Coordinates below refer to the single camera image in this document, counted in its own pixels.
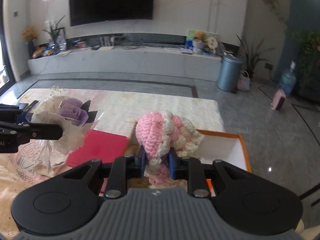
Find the plastic bottle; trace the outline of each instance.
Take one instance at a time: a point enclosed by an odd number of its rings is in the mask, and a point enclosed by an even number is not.
[[[277,90],[282,89],[286,96],[289,96],[297,82],[294,75],[294,69],[296,67],[295,62],[291,63],[289,69],[285,69],[282,73],[281,80],[277,86]]]

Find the red card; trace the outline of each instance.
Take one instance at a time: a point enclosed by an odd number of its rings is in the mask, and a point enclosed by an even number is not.
[[[90,130],[84,139],[84,145],[69,155],[66,164],[74,168],[92,159],[111,163],[124,154],[128,143],[126,136]]]

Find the tiled floor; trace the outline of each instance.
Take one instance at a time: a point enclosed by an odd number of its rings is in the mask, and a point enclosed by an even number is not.
[[[225,130],[244,137],[254,174],[298,195],[320,183],[320,128],[317,126],[320,112],[311,103],[295,98],[287,99],[279,113],[272,111],[268,96],[274,95],[275,88],[270,84],[255,81],[250,92],[231,94],[219,90],[215,82],[187,78],[130,73],[61,73],[28,77],[11,87],[0,99],[10,104],[30,87],[52,86],[216,100]],[[320,204],[310,207],[318,198],[320,192],[303,201],[302,219],[306,227],[320,224]]]

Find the wall socket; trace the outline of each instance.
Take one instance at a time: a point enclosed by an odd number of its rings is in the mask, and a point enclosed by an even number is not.
[[[266,64],[264,65],[264,68],[269,69],[269,70],[273,70],[273,65],[272,65],[272,64],[269,64],[269,63],[266,63]]]

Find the black screen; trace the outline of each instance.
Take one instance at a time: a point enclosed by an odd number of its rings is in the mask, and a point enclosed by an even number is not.
[[[153,0],[70,0],[71,26],[127,19],[152,19]]]

